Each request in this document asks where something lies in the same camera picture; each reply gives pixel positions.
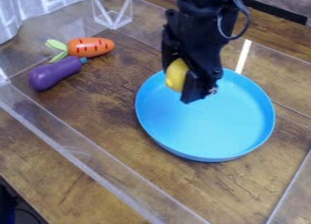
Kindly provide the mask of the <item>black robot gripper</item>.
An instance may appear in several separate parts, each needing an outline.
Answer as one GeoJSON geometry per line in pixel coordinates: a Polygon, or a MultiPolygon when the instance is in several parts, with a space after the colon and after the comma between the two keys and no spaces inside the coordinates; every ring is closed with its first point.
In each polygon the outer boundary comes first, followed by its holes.
{"type": "Polygon", "coordinates": [[[188,65],[191,71],[185,73],[181,102],[189,104],[217,91],[216,80],[223,77],[221,49],[246,33],[250,11],[242,1],[229,1],[219,7],[184,5],[179,10],[167,10],[165,18],[163,70],[177,58],[188,65]]]}

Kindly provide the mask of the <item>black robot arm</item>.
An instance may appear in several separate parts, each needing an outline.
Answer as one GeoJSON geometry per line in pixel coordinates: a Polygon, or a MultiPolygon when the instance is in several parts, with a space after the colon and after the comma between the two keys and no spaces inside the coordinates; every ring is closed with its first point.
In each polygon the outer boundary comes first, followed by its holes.
{"type": "Polygon", "coordinates": [[[250,15],[242,0],[176,0],[165,11],[161,33],[161,63],[180,59],[188,66],[181,85],[181,102],[189,104],[217,90],[223,78],[221,49],[233,35],[236,17],[250,15]]]}

